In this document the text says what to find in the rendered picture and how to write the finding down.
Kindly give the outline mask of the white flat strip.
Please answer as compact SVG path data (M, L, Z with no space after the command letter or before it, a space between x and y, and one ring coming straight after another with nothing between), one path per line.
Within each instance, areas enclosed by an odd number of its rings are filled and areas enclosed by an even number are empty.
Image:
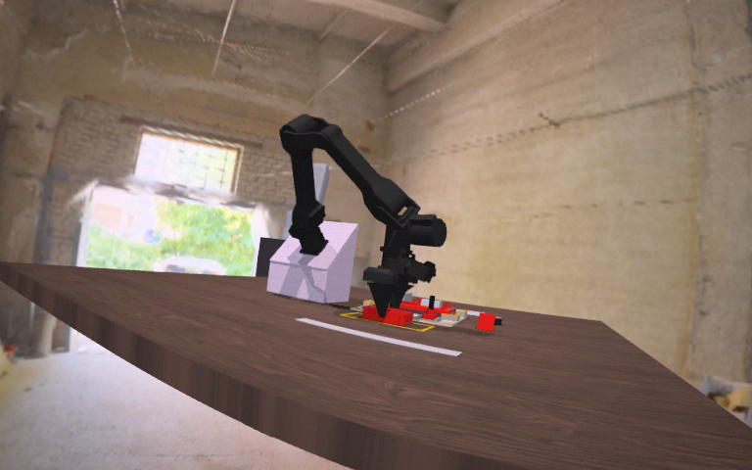
M395 344L395 345L399 345L399 346L403 346L403 347L412 347L412 348L416 348L416 349L419 349L419 350L422 350L422 351L426 351L426 352L435 352L435 353L441 353L441 354L445 354L445 355L450 354L450 355L453 355L453 356L459 356L460 354L462 354L462 352L454 352L454 351L446 350L446 349L442 349L442 348L439 349L439 348L434 348L434 347L430 347L430 346L426 346L426 345L422 345L422 344L409 343L409 342L406 342L406 341L397 340L397 339L390 338L390 337L381 337L381 336L372 335L372 334L368 334L368 333L364 333L364 332L359 332L359 331L355 331L353 329L348 329L348 328L344 328L344 327L340 327L340 326L335 326L335 325L331 325L331 324L327 324L327 323L322 323L322 322L318 322L318 321L314 321L314 320L310 320L310 319L306 319L306 318L304 318L304 319L297 318L296 320L299 320L299 321L302 321L302 322L306 322L306 323L310 323L310 324L314 324L316 326L319 326L319 327L322 327L322 328L326 328L326 329L330 329L330 330L335 330L335 331L339 331L339 332L343 332L343 333L347 333L347 334L351 334L351 335L356 335L356 336L360 336L360 337L366 337L366 338L370 338L370 339L375 339L375 340L379 340L379 341L383 341L383 342L387 342L387 343L391 343L391 344Z

